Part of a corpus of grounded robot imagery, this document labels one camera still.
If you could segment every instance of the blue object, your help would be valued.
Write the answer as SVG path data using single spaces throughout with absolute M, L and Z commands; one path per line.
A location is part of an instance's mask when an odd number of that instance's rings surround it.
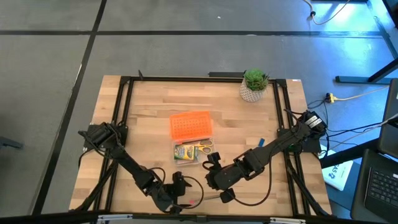
M 264 140 L 263 138 L 261 138 L 260 139 L 260 142 L 259 142 L 259 147 L 262 147 L 263 145 L 264 145 L 264 142 L 265 142 L 266 140 Z

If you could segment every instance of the white cable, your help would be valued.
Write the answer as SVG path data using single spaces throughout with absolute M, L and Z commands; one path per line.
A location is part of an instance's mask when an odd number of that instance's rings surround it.
M 348 139 L 346 139 L 346 140 L 340 142 L 339 144 L 333 146 L 333 147 L 330 148 L 330 149 L 334 149 L 335 147 L 337 147 L 337 146 L 343 144 L 344 142 L 349 141 L 350 139 L 353 139 L 353 138 L 355 138 L 355 137 L 358 137 L 358 136 L 360 136 L 360 135 L 362 135 L 362 134 L 365 134 L 365 133 L 367 133 L 367 132 L 370 132 L 370 131 L 372 131 L 373 129 L 380 128 L 381 126 L 385 125 L 387 122 L 389 122 L 391 119 L 393 119 L 393 118 L 395 118 L 395 117 L 397 117 L 397 116 L 398 116 L 398 113 L 396 113 L 394 116 L 390 117 L 389 119 L 383 121 L 382 123 L 380 123 L 380 124 L 374 126 L 373 128 L 371 128 L 371 129 L 369 129 L 369 130 L 367 130 L 367 131 L 364 131 L 364 132 L 362 132 L 362 133 L 356 134 L 356 135 L 354 135 L 353 137 L 350 137 L 350 138 L 348 138 Z
M 314 12 L 312 4 L 311 4 L 308 0 L 303 0 L 303 1 L 305 1 L 305 2 L 310 6 L 311 12 Z M 311 18 L 312 18 L 313 23 L 315 23 L 316 25 L 322 25 L 322 24 L 325 24 L 325 23 L 331 21 L 335 16 L 337 16 L 337 14 L 338 14 L 341 10 L 344 9 L 344 7 L 346 7 L 346 5 L 347 5 L 350 1 L 351 1 L 351 0 L 347 0 L 347 1 L 346 1 L 346 4 L 344 4 L 344 6 L 341 7 L 341 9 L 340 9 L 339 11 L 337 11 L 336 14 L 334 14 L 330 19 L 328 19 L 328 20 L 325 21 L 325 22 L 320 22 L 320 23 L 318 23 L 318 22 L 315 20 L 315 16 L 314 16 L 314 15 L 311 15 Z
M 374 93 L 374 92 L 377 92 L 377 91 L 380 91 L 380 90 L 383 90 L 383 89 L 386 89 L 386 88 L 389 88 L 389 86 L 386 86 L 386 87 L 383 87 L 383 88 L 380 88 L 380 89 L 377 89 L 377 90 L 373 90 L 373 91 L 369 91 L 369 92 L 367 92 L 367 93 L 363 93 L 363 94 L 360 94 L 360 95 L 357 95 L 357 96 L 352 96 L 352 97 L 348 97 L 348 98 L 343 98 L 343 99 L 340 99 L 340 98 L 335 98 L 335 100 L 352 100 L 352 99 L 355 99 L 355 98 L 358 98 L 358 97 L 361 97 L 361 96 L 364 96 L 364 95 L 367 95 L 367 94 L 370 94 L 370 93 Z

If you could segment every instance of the scissors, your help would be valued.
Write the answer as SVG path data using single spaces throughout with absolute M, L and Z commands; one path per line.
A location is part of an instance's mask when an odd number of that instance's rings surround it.
M 212 146 L 213 142 L 210 139 L 200 140 L 199 142 L 194 144 L 195 149 L 198 149 L 206 155 L 210 154 L 213 151 L 211 148 Z

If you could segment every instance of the desk leg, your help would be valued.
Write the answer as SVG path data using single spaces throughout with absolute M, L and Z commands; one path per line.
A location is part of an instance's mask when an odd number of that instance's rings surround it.
M 373 139 L 371 141 L 362 143 L 360 145 L 351 147 L 341 152 L 334 153 L 333 155 L 326 156 L 326 158 L 320 159 L 321 167 L 331 167 L 338 164 L 342 164 L 346 161 L 350 161 L 353 159 L 357 159 L 362 157 L 365 149 L 370 149 L 373 151 L 377 151 L 377 142 L 379 139 Z

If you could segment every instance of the laptop keyboard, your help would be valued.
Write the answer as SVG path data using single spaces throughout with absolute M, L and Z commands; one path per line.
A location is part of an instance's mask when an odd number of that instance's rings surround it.
M 398 207 L 398 177 L 372 169 L 368 195 Z

